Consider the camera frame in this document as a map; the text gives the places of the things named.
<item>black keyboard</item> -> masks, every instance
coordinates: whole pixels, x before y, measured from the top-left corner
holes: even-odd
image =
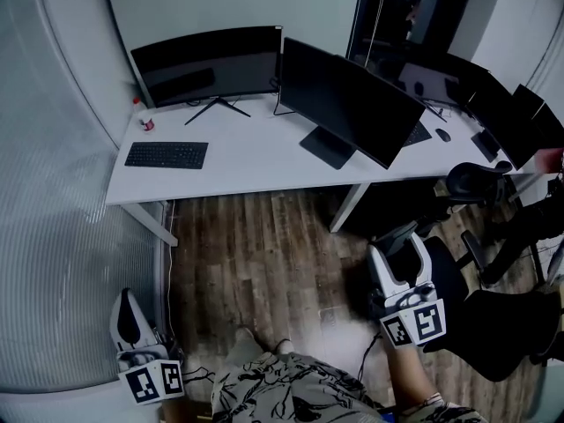
[[[202,169],[208,143],[133,143],[125,166]]]
[[[431,134],[427,131],[423,124],[421,122],[417,122],[412,134],[407,138],[407,141],[405,141],[404,147],[407,145],[415,145],[431,138]]]

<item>desk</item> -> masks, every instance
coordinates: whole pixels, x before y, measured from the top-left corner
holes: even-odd
[[[276,97],[270,94],[241,99],[237,107],[246,117],[220,105],[184,123],[200,107],[148,110],[155,122],[153,133],[144,133],[135,117],[122,142],[108,186],[106,204],[119,204],[161,240],[172,246],[178,241],[139,203],[187,197],[220,196],[275,189],[300,189],[354,185],[341,205],[330,230],[336,232],[373,182],[391,182],[422,177],[443,177],[459,163],[489,163],[471,141],[479,132],[472,120],[455,112],[449,123],[430,112],[421,122],[433,139],[410,145],[386,170],[361,152],[356,152],[336,170],[299,146],[316,125],[300,115],[274,116]],[[445,143],[434,129],[445,129],[452,140]],[[210,143],[204,168],[165,169],[124,166],[131,144],[142,141],[200,141]],[[506,160],[501,152],[498,160]]]

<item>leg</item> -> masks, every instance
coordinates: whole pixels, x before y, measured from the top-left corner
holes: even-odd
[[[166,244],[175,248],[178,240],[139,204],[123,204],[122,208]]]
[[[509,229],[510,225],[507,221],[501,223],[486,221],[482,246],[492,246],[497,241],[506,240],[511,234]]]
[[[481,277],[488,285],[498,282],[513,262],[519,258],[523,250],[530,246],[529,238],[523,236],[510,236],[505,240],[499,254],[482,272]]]
[[[534,204],[522,208],[508,223],[501,226],[505,232],[501,236],[505,236],[506,240],[497,257],[482,272],[484,283],[495,284],[527,246],[543,238],[543,220],[543,213]]]
[[[533,174],[531,177],[529,177],[527,180],[523,181],[523,183],[520,183],[519,186],[516,187],[515,194],[512,194],[511,196],[509,196],[508,201],[509,202],[515,201],[527,189],[529,189],[531,186],[533,186],[535,183],[537,183],[542,177],[543,177],[542,174],[536,173],[536,174]]]
[[[284,363],[288,363],[290,359],[290,354],[295,352],[295,348],[293,347],[292,340],[289,338],[285,338],[284,340],[280,341],[274,350],[276,357],[282,360]]]
[[[226,357],[225,368],[242,367],[264,354],[263,348],[255,341],[247,328],[239,328],[235,334],[235,346]]]
[[[353,185],[349,194],[346,195],[345,201],[339,207],[335,218],[331,221],[329,230],[332,234],[338,232],[343,223],[349,217],[353,211],[356,204],[360,201],[364,193],[366,193],[370,183],[359,183],[358,185]]]

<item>monitor stand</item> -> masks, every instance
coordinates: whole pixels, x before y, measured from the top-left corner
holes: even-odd
[[[497,152],[499,152],[501,148],[494,137],[490,135],[489,131],[482,130],[480,133],[474,135],[471,140],[490,163],[497,158]]]
[[[425,107],[431,112],[433,113],[435,116],[437,116],[438,118],[442,119],[444,122],[449,123],[444,117],[442,117],[442,108],[437,111],[436,109],[434,109],[430,103],[428,103],[427,101],[423,100],[422,101],[423,105],[425,105]]]
[[[304,137],[300,146],[335,169],[343,167],[356,152],[356,148],[321,127]]]
[[[192,121],[194,121],[194,119],[196,119],[198,116],[200,116],[202,113],[206,112],[207,110],[209,110],[211,107],[213,107],[216,104],[220,104],[223,105],[224,107],[228,107],[230,109],[232,109],[233,111],[236,111],[237,113],[241,113],[242,115],[245,115],[247,117],[250,117],[250,115],[248,115],[247,113],[245,113],[244,111],[235,108],[233,105],[230,105],[229,102],[225,99],[222,99],[221,97],[216,97],[214,100],[212,100],[210,103],[208,103],[204,108],[202,108],[200,111],[197,112],[197,114],[195,116],[193,116],[188,122],[186,122],[184,125],[188,125],[189,123],[191,123]]]

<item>cable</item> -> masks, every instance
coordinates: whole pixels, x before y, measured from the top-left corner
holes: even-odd
[[[541,68],[543,68],[543,69],[545,68],[545,58],[549,54],[549,50],[552,50],[551,47],[554,44],[554,40],[556,39],[557,34],[559,34],[559,31],[560,31],[559,28],[560,28],[560,25],[562,24],[562,20],[564,20],[564,8],[562,9],[560,16],[558,17],[558,23],[556,24],[556,27],[554,28],[554,33],[553,33],[553,36],[551,37],[550,41],[548,42],[548,46],[546,46],[545,53],[543,54],[542,58],[540,58],[540,61],[538,62],[537,67],[535,68],[535,71],[532,73],[531,78],[529,78],[529,81],[527,81],[526,86],[528,88],[529,87],[530,88],[535,87],[536,83],[533,86],[531,86],[531,82],[533,81],[533,79],[536,78],[535,76],[537,75],[538,70],[541,69]]]
[[[376,340],[378,338],[382,338],[382,333],[381,332],[377,332],[376,335],[374,335],[374,338],[372,339],[372,341],[370,342],[370,345],[368,346],[368,349],[364,352],[364,356],[362,356],[362,363],[360,364],[360,370],[359,370],[359,375],[357,376],[357,379],[359,380],[359,382],[362,382],[362,376],[364,375],[364,362],[367,359],[368,353],[370,353],[370,350],[372,349],[372,346],[375,345]]]
[[[558,248],[560,246],[560,243],[555,244],[554,246],[549,246],[547,248],[543,248],[537,251],[538,254],[540,254],[541,252],[545,252],[546,250],[550,250],[550,249],[554,249],[554,248]],[[521,256],[519,258],[517,258],[517,260],[521,260],[522,258],[527,258],[532,256],[532,252],[530,254],[526,254],[525,256]]]
[[[384,5],[384,0],[380,0],[378,4],[378,12],[376,13],[376,22],[374,23],[374,31],[372,32],[372,38],[370,39],[370,47],[368,47],[367,60],[364,63],[364,69],[368,66],[368,61],[370,60],[370,50],[372,50],[372,45],[374,44],[374,37],[376,36],[376,28],[378,28],[378,23],[380,22],[380,15],[382,14],[382,7]]]
[[[424,103],[424,105],[425,105],[427,108],[431,108],[433,111],[435,111],[435,112],[437,113],[437,116],[439,116],[439,117],[452,117],[452,107],[449,107],[449,108],[439,108],[439,109],[437,109],[437,107],[434,107],[434,106],[431,105],[428,101],[426,101],[426,102]],[[445,110],[445,109],[448,109],[448,110],[449,110],[449,115],[445,115],[445,114],[444,114],[444,110]]]
[[[173,201],[173,210],[170,212],[170,233],[173,232],[173,224],[174,224],[174,206],[176,205],[176,201]],[[174,334],[173,329],[173,322],[172,317],[170,314],[170,272],[173,269],[173,249],[168,245],[168,290],[167,290],[167,306],[168,306],[168,326],[170,327],[170,331],[173,333],[173,337],[176,338],[176,334]]]
[[[192,377],[192,378],[185,378],[184,377],[184,376],[189,376],[189,375],[195,375],[200,370],[205,371],[205,375]],[[189,373],[182,373],[182,382],[187,384],[189,382],[202,381],[203,379],[207,379],[209,382],[213,383],[213,379],[211,378],[211,376],[215,376],[215,373],[210,371],[206,367],[200,367],[199,369],[194,370],[194,371],[190,371]]]
[[[283,115],[291,115],[292,113],[295,113],[295,111],[286,111],[285,113],[276,114],[276,110],[278,109],[278,105],[280,105],[280,92],[278,92],[278,98],[276,100],[276,107],[274,107],[274,111],[272,111],[272,114],[275,115],[275,116],[283,116]]]

